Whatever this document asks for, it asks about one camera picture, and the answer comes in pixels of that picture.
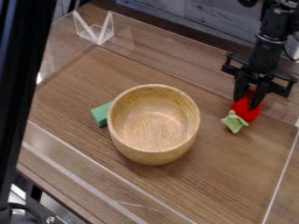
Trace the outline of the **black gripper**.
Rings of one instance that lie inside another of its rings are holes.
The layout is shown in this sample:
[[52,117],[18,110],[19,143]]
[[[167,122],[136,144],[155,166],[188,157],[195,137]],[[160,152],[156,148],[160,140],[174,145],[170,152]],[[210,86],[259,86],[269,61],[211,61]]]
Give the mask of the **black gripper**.
[[238,101],[248,91],[250,85],[256,88],[250,96],[248,108],[255,109],[267,94],[274,93],[287,98],[291,94],[298,78],[285,70],[259,73],[248,66],[248,57],[232,52],[226,54],[227,59],[222,71],[235,78],[234,101]]

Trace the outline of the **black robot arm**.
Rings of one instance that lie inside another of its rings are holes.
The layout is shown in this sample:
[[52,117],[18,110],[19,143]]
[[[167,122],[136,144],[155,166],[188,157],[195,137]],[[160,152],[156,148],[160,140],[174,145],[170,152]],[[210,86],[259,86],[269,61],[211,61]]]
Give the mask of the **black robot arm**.
[[293,153],[289,23],[251,56],[86,5],[0,0],[0,209],[24,174],[88,224],[259,224]]

